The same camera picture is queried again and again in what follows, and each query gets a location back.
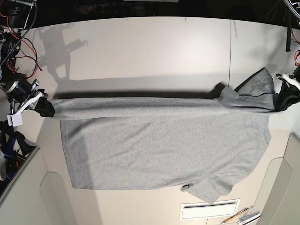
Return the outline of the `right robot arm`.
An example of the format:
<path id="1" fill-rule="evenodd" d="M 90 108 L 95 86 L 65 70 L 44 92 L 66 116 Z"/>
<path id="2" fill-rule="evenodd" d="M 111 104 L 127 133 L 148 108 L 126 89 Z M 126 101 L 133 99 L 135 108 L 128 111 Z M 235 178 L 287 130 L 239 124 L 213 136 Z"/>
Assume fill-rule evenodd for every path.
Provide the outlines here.
<path id="1" fill-rule="evenodd" d="M 53 117 L 55 109 L 48 101 L 44 89 L 38 89 L 39 82 L 32 78 L 37 70 L 38 54 L 33 43 L 26 38 L 35 24 L 38 6 L 35 0 L 2 0 L 0 2 L 0 89 L 10 103 L 11 113 L 33 110 L 42 117 Z M 34 61 L 34 68 L 29 75 L 19 72 L 16 60 L 19 58 L 21 45 L 25 44 L 33 53 L 23 54 L 24 58 Z"/>

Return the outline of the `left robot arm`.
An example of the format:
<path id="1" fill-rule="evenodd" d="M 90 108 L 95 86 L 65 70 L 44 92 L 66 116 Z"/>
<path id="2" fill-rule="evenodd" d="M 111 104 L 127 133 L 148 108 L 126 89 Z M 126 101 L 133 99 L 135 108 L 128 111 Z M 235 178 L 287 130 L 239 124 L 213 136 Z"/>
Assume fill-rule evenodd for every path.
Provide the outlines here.
<path id="1" fill-rule="evenodd" d="M 294 64 L 296 69 L 292 74 L 276 74 L 276 78 L 282 81 L 281 89 L 275 101 L 275 111 L 282 112 L 288 107 L 300 101 L 300 63 L 297 58 L 300 56 L 300 51 L 297 50 L 294 54 Z"/>

